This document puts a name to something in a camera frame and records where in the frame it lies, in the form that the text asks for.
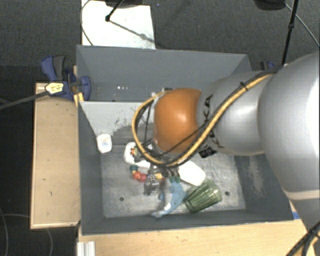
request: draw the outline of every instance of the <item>black stand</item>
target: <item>black stand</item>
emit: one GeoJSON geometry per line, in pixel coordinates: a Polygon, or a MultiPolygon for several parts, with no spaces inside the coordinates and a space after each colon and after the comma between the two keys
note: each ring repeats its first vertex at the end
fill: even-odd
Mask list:
{"type": "Polygon", "coordinates": [[[291,18],[290,18],[290,22],[289,22],[289,26],[288,26],[288,35],[286,37],[284,52],[283,52],[283,56],[282,56],[282,62],[281,62],[282,66],[286,63],[291,33],[292,33],[292,29],[295,27],[295,18],[296,18],[296,12],[297,12],[297,8],[298,8],[298,2],[299,2],[299,0],[294,0],[294,2],[293,2],[291,18]]]}
{"type": "Polygon", "coordinates": [[[113,7],[112,11],[107,16],[105,16],[105,21],[106,22],[110,21],[111,15],[115,12],[115,10],[119,7],[119,5],[122,4],[123,1],[124,0],[119,0],[119,2],[113,7]]]}

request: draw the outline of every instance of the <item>gray bin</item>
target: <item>gray bin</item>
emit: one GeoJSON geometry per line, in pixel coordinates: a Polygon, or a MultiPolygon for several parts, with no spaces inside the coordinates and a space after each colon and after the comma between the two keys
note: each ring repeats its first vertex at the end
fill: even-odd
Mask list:
{"type": "MultiPolygon", "coordinates": [[[[219,186],[222,202],[195,214],[188,213],[181,205],[159,219],[151,216],[160,203],[158,191],[144,196],[143,184],[131,178],[129,165],[123,160],[126,143],[133,141],[134,110],[151,92],[158,92],[162,87],[203,89],[223,77],[250,71],[245,55],[78,46],[77,70],[79,76],[88,75],[92,83],[90,101],[81,102],[78,108],[84,235],[293,219],[289,201],[264,155],[240,157],[218,153],[206,159],[196,155],[192,161],[219,186]],[[152,54],[147,64],[145,54],[152,54]],[[123,67],[121,82],[117,82],[121,73],[113,65],[123,67]],[[173,80],[169,73],[175,74],[173,80]],[[128,87],[124,89],[127,92],[117,91],[120,83],[128,87]],[[107,154],[101,154],[97,148],[96,136],[101,133],[112,136],[113,148],[107,154]]],[[[186,183],[183,187],[192,189],[186,183]]]]}

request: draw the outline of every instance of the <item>blue clamp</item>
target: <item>blue clamp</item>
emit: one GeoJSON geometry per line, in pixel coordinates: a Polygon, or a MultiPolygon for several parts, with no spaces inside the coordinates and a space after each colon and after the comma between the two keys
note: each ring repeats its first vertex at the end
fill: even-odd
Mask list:
{"type": "Polygon", "coordinates": [[[72,87],[77,88],[78,93],[83,93],[83,99],[88,101],[91,94],[91,84],[88,76],[82,76],[80,81],[70,67],[64,68],[64,56],[49,55],[41,61],[42,72],[49,78],[50,83],[45,87],[51,97],[61,97],[73,101],[72,87]]]}

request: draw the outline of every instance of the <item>wooden board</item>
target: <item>wooden board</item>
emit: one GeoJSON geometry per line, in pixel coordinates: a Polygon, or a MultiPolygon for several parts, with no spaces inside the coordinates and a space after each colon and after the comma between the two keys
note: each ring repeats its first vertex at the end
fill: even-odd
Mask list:
{"type": "MultiPolygon", "coordinates": [[[[36,85],[36,93],[45,84],[36,85]]],[[[35,101],[30,228],[69,227],[80,220],[77,112],[74,102],[35,101]]]]}
{"type": "MultiPolygon", "coordinates": [[[[171,231],[108,235],[79,234],[95,242],[96,256],[285,256],[306,229],[300,219],[171,231]]],[[[307,254],[314,256],[311,248],[307,254]]]]}

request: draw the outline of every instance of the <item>green cup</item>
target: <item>green cup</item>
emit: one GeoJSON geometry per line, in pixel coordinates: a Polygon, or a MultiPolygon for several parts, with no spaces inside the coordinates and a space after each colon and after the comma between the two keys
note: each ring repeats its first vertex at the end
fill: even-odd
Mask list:
{"type": "Polygon", "coordinates": [[[191,213],[197,213],[221,200],[218,186],[212,180],[206,180],[184,200],[184,203],[191,213]]]}

